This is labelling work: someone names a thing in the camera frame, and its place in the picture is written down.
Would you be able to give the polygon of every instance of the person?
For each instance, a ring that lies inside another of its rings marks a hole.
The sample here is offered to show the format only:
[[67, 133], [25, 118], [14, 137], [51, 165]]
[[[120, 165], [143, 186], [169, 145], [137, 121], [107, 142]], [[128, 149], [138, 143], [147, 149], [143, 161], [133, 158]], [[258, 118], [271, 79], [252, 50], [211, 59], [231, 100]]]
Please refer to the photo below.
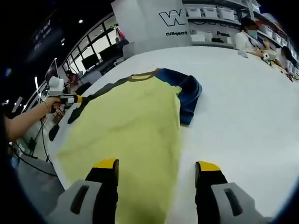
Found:
[[[257, 40], [257, 24], [252, 19], [244, 17], [241, 20], [242, 31], [235, 35], [235, 47], [252, 55], [263, 57], [261, 51], [264, 46]], [[270, 44], [264, 40], [265, 49], [270, 49]]]
[[287, 60], [292, 61], [292, 54], [287, 46], [276, 48], [276, 64], [287, 71]]
[[43, 101], [40, 105], [35, 106], [31, 110], [22, 113], [13, 119], [5, 117], [5, 126], [7, 137], [10, 141], [17, 140], [26, 131], [33, 126], [39, 119], [50, 113], [52, 110], [60, 107], [60, 98], [50, 97]]
[[76, 73], [73, 73], [70, 70], [67, 70], [65, 72], [66, 76], [68, 77], [69, 81], [70, 81], [70, 85], [71, 87], [77, 86], [79, 84], [78, 82], [78, 75]]

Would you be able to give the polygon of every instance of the face mask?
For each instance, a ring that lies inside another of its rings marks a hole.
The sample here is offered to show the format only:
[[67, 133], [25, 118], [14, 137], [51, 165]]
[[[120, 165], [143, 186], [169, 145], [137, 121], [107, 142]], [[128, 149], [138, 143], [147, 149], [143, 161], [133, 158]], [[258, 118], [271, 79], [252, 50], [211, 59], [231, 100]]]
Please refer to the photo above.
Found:
[[248, 30], [247, 32], [248, 32], [249, 36], [257, 39], [257, 30]]

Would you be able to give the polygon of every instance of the hand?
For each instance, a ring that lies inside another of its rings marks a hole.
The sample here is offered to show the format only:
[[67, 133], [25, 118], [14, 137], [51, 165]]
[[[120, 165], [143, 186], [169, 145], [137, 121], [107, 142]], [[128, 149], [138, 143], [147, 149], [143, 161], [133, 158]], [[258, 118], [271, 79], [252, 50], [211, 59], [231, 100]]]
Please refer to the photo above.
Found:
[[54, 107], [54, 109], [58, 109], [60, 107], [60, 98], [58, 97], [49, 97], [45, 101], [50, 107]]
[[269, 43], [269, 40], [268, 40], [267, 38], [265, 38], [265, 39], [263, 40], [263, 43], [264, 43], [264, 45], [265, 45], [265, 49], [270, 49], [270, 43]]
[[263, 58], [263, 52], [260, 49], [256, 49], [256, 56]]

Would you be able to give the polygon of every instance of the blue garment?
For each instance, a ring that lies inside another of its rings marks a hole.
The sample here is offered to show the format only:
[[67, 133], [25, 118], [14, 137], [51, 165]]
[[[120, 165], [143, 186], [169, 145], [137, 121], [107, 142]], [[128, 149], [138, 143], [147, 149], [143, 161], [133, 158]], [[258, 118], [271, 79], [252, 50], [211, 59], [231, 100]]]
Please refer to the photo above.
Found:
[[202, 92], [201, 85], [195, 77], [187, 76], [170, 69], [159, 69], [159, 72], [155, 76], [172, 86], [179, 86], [182, 88], [182, 91], [178, 96], [181, 102], [180, 122], [181, 124], [189, 125], [194, 116], [198, 97]]

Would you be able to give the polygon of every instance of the computer screen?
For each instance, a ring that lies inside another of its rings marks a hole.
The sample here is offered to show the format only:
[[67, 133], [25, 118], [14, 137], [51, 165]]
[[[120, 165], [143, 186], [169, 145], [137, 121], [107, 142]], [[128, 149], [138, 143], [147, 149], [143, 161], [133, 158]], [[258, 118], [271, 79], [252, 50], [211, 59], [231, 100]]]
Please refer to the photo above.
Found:
[[84, 68], [86, 70], [90, 69], [92, 66], [96, 65], [98, 62], [99, 62], [99, 59], [95, 54], [90, 55], [87, 58], [84, 58], [82, 60], [82, 64], [84, 65]]
[[53, 76], [60, 78], [60, 76], [58, 74], [56, 59], [54, 59], [54, 61], [51, 63], [51, 65], [46, 73], [45, 79], [46, 79], [47, 84], [49, 84], [49, 81]]
[[101, 51], [99, 54], [104, 62], [109, 61], [117, 56], [123, 56], [123, 52], [120, 48], [118, 48], [117, 44], [113, 44], [109, 48]]

